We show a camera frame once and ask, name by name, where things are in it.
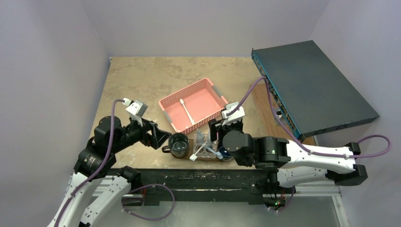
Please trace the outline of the oval wooden tray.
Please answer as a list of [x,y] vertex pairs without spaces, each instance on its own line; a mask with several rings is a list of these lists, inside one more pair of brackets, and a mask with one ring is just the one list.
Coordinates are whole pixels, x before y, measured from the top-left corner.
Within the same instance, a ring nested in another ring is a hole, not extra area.
[[[192,151],[194,147],[194,139],[189,139],[189,152],[186,156],[182,157],[182,158],[178,158],[178,159],[187,159],[189,160],[189,157],[194,153]],[[217,158],[213,158],[213,159],[209,159],[209,158],[201,158],[200,160],[196,159],[195,161],[209,161],[209,162],[222,162],[220,159]]]

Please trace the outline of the pink plastic basket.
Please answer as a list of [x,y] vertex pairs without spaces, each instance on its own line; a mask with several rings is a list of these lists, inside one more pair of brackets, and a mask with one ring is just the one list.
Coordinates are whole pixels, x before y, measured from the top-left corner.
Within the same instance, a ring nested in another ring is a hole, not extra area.
[[[195,124],[192,125],[180,99]],[[175,132],[187,134],[220,116],[228,104],[223,94],[209,78],[201,79],[159,100],[159,106]]]

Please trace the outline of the dark green enamel mug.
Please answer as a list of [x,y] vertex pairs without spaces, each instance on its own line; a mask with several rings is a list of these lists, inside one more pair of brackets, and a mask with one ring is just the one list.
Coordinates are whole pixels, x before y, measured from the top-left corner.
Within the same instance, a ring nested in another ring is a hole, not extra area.
[[162,147],[163,153],[171,153],[176,158],[182,158],[189,152],[189,138],[183,133],[174,133],[168,139],[168,145]]

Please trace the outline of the light blue toothbrush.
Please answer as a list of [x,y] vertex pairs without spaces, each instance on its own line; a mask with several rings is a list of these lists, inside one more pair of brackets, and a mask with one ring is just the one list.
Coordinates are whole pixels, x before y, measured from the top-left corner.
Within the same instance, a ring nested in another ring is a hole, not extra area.
[[209,146],[205,146],[204,148],[205,148],[207,151],[209,151],[209,152],[215,154],[216,157],[217,157],[218,159],[220,159],[220,160],[223,159],[223,156],[222,156],[222,154],[221,154],[219,151],[215,151],[213,148],[211,148],[211,147],[209,147]]

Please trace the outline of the white red-capped toothpaste tube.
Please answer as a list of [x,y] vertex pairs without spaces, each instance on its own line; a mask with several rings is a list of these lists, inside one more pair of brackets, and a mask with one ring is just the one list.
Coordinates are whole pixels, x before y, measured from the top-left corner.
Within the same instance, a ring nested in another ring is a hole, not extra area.
[[205,135],[199,129],[196,129],[195,145],[200,147],[204,142]]

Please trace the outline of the blue enamel mug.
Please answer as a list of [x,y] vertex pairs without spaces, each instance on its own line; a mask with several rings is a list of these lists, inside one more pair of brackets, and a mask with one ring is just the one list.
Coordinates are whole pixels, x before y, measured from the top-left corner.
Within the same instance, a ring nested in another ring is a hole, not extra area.
[[232,161],[234,158],[226,151],[226,149],[224,147],[220,147],[219,148],[219,153],[222,156],[221,161],[223,162],[230,162]]

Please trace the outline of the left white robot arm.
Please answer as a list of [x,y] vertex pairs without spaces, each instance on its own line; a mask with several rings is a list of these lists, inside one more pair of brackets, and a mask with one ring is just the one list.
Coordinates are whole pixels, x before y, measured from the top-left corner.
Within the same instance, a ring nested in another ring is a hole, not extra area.
[[137,142],[153,149],[160,148],[172,134],[160,130],[157,123],[130,119],[122,126],[118,117],[106,116],[94,129],[94,136],[79,153],[66,195],[51,227],[94,227],[110,208],[127,193],[144,188],[141,172],[125,166],[94,200],[93,193],[116,163],[116,153]]

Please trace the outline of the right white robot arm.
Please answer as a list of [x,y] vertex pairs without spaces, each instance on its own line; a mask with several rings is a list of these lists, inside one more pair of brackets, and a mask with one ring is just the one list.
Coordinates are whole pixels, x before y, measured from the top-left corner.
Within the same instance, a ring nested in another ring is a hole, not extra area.
[[353,158],[360,153],[358,144],[353,142],[339,148],[302,148],[285,138],[252,137],[243,132],[241,120],[230,125],[223,125],[223,120],[210,120],[208,126],[210,139],[217,140],[239,166],[254,166],[269,173],[265,185],[270,192],[315,181],[357,186],[368,178],[366,167]]

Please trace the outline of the clear plastic holder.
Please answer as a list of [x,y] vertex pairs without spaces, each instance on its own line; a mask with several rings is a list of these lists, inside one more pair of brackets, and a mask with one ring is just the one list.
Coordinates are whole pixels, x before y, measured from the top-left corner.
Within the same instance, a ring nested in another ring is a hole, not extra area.
[[[205,135],[205,142],[207,142],[207,134],[204,134],[204,135]],[[196,137],[196,134],[193,135],[193,139],[194,139],[194,147],[192,149],[193,152],[196,152],[196,150],[199,148],[195,145],[195,137]],[[218,151],[217,145],[218,145],[218,142],[214,141],[213,147],[211,147],[211,148],[213,148],[215,151]],[[197,154],[197,156],[198,156],[198,158],[197,158],[198,160],[200,160],[201,158],[209,158],[209,159],[217,158],[215,154],[207,151],[205,148],[203,148],[203,150],[201,150]]]

